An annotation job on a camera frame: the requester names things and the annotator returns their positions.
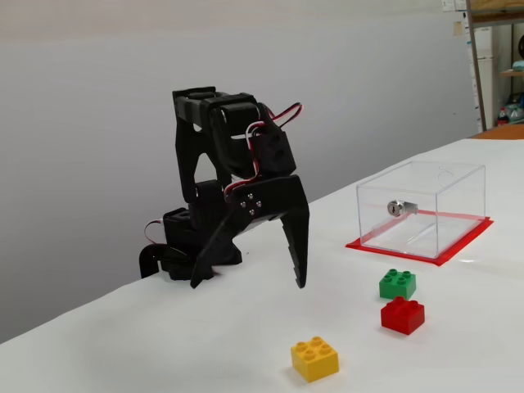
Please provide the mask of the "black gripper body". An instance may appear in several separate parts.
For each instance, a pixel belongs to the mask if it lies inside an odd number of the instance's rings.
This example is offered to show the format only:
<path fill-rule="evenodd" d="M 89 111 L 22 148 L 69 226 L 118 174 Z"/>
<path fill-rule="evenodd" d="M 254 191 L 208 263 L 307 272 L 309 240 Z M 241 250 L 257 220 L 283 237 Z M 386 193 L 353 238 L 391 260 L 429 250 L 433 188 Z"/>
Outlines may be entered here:
<path fill-rule="evenodd" d="M 292 210 L 307 210 L 296 161 L 286 133 L 276 124 L 257 122 L 250 126 L 250 154 L 254 174 L 250 178 L 250 206 L 264 220 L 285 216 Z"/>

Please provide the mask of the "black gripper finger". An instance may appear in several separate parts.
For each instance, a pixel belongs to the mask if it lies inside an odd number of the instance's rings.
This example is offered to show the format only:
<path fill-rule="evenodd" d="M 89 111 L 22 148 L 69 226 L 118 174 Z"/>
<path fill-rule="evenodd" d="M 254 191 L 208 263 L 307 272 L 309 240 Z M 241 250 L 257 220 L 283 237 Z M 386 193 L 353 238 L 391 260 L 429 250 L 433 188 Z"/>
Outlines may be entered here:
<path fill-rule="evenodd" d="M 201 246 L 190 278 L 190 286 L 195 288 L 214 277 L 214 266 L 242 262 L 242 254 L 233 244 L 233 239 L 263 222 L 264 218 L 257 215 L 257 209 L 243 201 L 226 202 L 221 187 L 195 187 L 189 210 Z"/>
<path fill-rule="evenodd" d="M 309 247 L 309 211 L 292 210 L 281 218 L 299 288 L 306 284 Z"/>

